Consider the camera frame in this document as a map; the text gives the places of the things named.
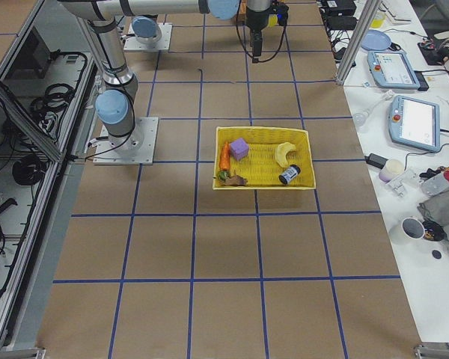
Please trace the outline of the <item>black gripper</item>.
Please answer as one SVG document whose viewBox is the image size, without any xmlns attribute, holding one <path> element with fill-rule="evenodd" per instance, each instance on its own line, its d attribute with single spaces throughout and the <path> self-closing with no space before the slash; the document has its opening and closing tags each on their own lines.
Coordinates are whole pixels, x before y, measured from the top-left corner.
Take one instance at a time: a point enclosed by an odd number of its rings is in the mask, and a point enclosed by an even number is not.
<svg viewBox="0 0 449 359">
<path fill-rule="evenodd" d="M 270 9 L 263 11 L 246 10 L 245 24 L 251 32 L 252 62 L 259 63 L 262 55 L 263 35 L 262 30 L 268 26 Z"/>
<path fill-rule="evenodd" d="M 284 2 L 275 3 L 275 15 L 280 26 L 287 26 L 289 7 Z"/>
</svg>

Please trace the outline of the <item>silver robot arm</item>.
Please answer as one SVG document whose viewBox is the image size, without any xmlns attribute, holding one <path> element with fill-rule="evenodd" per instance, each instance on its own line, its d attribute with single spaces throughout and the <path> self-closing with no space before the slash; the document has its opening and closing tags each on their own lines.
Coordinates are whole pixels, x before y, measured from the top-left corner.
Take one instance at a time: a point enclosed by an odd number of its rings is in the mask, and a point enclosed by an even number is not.
<svg viewBox="0 0 449 359">
<path fill-rule="evenodd" d="M 252 40 L 262 40 L 262 30 L 273 26 L 287 27 L 289 7 L 282 1 L 247 1 L 244 23 Z M 152 45 L 162 38 L 162 28 L 152 16 L 137 16 L 131 29 L 139 43 Z"/>
<path fill-rule="evenodd" d="M 128 67 L 124 50 L 120 44 L 116 16 L 148 17 L 161 14 L 201 13 L 212 14 L 216 19 L 231 19 L 239 13 L 239 1 L 63 1 L 62 5 L 76 18 L 86 21 L 88 29 L 94 33 L 91 41 L 98 52 L 103 66 L 103 79 L 107 86 L 106 94 L 111 90 L 120 92 L 127 110 L 123 121 L 117 122 L 119 129 L 113 129 L 111 123 L 104 122 L 113 150 L 128 150 L 138 140 L 134 135 L 135 121 L 131 118 L 136 91 L 131 87 L 138 84 L 135 74 Z"/>
</svg>

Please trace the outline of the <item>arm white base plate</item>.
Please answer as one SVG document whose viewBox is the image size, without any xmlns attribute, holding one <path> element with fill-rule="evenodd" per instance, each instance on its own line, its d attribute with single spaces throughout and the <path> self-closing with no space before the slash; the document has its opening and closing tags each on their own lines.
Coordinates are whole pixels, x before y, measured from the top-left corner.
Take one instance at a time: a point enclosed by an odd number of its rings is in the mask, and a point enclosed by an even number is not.
<svg viewBox="0 0 449 359">
<path fill-rule="evenodd" d="M 92 158 L 98 165 L 152 165 L 158 117 L 138 117 L 131 136 L 121 140 L 111 136 L 97 145 L 98 155 Z"/>
<path fill-rule="evenodd" d="M 134 22 L 125 36 L 123 49 L 125 52 L 168 51 L 171 32 L 172 24 L 169 22 Z"/>
</svg>

